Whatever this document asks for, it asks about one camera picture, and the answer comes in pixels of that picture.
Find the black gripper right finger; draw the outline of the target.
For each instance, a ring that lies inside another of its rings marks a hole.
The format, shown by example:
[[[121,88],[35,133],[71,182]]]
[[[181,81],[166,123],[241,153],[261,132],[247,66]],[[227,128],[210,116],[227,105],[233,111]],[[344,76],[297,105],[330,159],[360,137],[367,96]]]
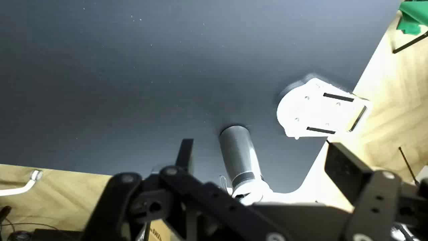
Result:
[[[343,239],[392,241],[400,178],[387,170],[372,170],[338,141],[328,144],[324,170],[354,206]]]

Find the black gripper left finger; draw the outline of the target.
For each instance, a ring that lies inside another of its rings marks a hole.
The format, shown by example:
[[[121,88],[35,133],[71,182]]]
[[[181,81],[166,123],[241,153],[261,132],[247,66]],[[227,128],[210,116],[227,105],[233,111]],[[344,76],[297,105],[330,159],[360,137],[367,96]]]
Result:
[[[181,141],[174,164],[146,178],[112,176],[87,222],[82,241],[148,241],[164,220],[182,241],[287,241],[287,232],[256,208],[189,172],[193,141]]]

